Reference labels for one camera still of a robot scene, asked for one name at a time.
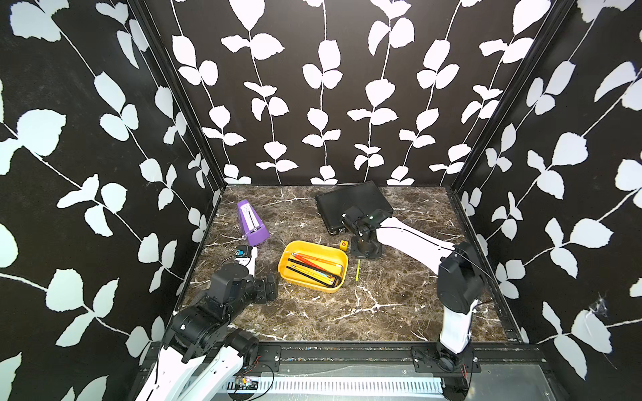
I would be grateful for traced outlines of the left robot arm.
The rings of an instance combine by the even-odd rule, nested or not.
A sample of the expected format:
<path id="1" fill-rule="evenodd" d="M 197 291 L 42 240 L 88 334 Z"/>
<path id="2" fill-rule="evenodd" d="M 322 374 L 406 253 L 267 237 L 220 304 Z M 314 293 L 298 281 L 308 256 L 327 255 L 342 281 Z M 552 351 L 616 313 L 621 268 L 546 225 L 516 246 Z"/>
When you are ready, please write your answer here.
<path id="1" fill-rule="evenodd" d="M 251 304 L 278 297 L 279 278 L 254 277 L 237 262 L 220 267 L 210 287 L 173 316 L 151 367 L 139 377 L 130 400 L 211 400 L 234 376 L 258 365 L 259 340 L 229 325 Z"/>

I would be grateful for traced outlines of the yellow-sleeved hex key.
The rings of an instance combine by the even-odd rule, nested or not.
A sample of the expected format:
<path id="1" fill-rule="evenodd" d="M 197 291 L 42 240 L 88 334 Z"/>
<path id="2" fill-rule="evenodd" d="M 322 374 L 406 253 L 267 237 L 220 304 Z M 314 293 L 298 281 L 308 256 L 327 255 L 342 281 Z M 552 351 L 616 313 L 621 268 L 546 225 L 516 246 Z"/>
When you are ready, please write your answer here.
<path id="1" fill-rule="evenodd" d="M 308 267 L 288 265 L 287 269 L 292 272 L 296 272 L 297 274 L 306 277 L 307 279 L 316 282 L 317 284 L 324 287 L 334 287 L 336 283 L 336 278 L 334 276 L 322 272 L 317 272 L 316 270 L 310 269 Z"/>

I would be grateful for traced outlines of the orange-sleeved hex key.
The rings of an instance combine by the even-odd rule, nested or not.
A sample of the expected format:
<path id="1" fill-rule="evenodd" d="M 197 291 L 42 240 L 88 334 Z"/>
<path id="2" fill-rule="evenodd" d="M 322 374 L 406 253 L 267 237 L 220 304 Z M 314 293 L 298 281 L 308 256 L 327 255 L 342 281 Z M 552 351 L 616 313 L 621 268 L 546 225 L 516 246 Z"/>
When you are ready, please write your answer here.
<path id="1" fill-rule="evenodd" d="M 319 262 L 319 263 L 322 262 L 322 263 L 325 263 L 325 264 L 328 264 L 328 265 L 332 265 L 332 266 L 342 266 L 342 264 L 340 262 L 336 262 L 335 260 L 328 260 L 328 259 L 314 257 L 314 256 L 311 256 L 311 255 L 304 255 L 304 254 L 301 254 L 301 257 L 303 257 L 306 260 L 314 261 L 315 263 L 316 262 Z"/>

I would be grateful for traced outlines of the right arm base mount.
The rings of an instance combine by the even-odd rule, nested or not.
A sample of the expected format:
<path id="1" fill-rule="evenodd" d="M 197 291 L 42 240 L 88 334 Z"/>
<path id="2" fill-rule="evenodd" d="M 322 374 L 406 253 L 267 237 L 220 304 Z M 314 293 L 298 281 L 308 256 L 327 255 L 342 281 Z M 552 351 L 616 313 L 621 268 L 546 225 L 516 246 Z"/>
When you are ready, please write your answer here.
<path id="1" fill-rule="evenodd" d="M 431 373 L 446 377 L 481 372 L 471 344 L 459 354 L 451 352 L 440 343 L 413 346 L 411 357 L 417 373 Z"/>

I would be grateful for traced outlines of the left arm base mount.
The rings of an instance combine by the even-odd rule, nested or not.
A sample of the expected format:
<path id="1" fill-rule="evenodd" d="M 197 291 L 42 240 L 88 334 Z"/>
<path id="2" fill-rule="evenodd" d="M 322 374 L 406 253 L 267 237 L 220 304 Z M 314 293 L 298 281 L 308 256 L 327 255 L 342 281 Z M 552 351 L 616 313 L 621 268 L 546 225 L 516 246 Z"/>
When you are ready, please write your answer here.
<path id="1" fill-rule="evenodd" d="M 272 343 L 260 343 L 249 356 L 245 357 L 239 373 L 258 375 L 262 372 L 277 373 L 281 364 L 282 347 Z"/>

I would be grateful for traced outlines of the red-sleeved hex key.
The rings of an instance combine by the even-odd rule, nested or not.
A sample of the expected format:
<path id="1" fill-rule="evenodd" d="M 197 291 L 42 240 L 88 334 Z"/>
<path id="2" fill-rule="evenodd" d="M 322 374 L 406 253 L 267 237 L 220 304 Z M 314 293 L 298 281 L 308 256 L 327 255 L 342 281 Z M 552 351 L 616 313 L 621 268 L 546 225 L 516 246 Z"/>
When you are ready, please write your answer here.
<path id="1" fill-rule="evenodd" d="M 319 271 L 319 272 L 329 273 L 329 270 L 319 266 L 318 264 L 312 262 L 311 260 L 304 259 L 299 254 L 293 254 L 292 255 L 292 261 L 297 262 L 297 264 L 299 264 L 301 266 L 305 266 L 305 267 L 314 269 L 314 270 Z"/>

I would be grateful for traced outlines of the green-sleeved hex key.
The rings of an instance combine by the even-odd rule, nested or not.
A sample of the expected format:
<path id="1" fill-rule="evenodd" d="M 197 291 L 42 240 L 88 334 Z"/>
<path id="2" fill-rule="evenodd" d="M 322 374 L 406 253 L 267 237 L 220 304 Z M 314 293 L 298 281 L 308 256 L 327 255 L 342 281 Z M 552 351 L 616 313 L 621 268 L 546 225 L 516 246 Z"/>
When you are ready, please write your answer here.
<path id="1" fill-rule="evenodd" d="M 357 260 L 356 270 L 355 270 L 355 278 L 354 278 L 355 282 L 359 282 L 361 263 L 362 263 L 362 260 L 358 259 Z"/>

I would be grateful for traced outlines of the large black hex key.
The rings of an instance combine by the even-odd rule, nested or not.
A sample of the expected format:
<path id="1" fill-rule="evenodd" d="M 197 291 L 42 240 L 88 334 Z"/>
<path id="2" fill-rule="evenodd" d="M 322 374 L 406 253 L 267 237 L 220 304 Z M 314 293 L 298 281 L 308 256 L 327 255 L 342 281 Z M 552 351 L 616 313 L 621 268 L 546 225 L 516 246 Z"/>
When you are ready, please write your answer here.
<path id="1" fill-rule="evenodd" d="M 287 266 L 286 268 L 289 271 L 298 274 L 299 276 L 305 277 L 306 279 L 317 285 L 321 285 L 321 287 L 335 288 L 339 287 L 342 282 L 341 277 L 339 276 L 316 272 L 315 270 L 311 270 L 309 268 L 293 266 Z"/>

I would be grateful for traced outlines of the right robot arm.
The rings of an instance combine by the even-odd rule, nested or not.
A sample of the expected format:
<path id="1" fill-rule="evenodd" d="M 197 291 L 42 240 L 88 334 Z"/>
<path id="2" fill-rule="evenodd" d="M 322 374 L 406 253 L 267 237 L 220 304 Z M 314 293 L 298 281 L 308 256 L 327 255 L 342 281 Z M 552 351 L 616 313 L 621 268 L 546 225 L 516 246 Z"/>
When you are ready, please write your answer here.
<path id="1" fill-rule="evenodd" d="M 420 262 L 437 276 L 436 293 L 444 307 L 438 352 L 463 354 L 471 342 L 474 308 L 480 303 L 485 282 L 475 248 L 454 245 L 409 227 L 381 209 L 366 214 L 357 207 L 343 213 L 341 221 L 353 234 L 351 253 L 376 259 L 383 247 L 394 248 Z"/>

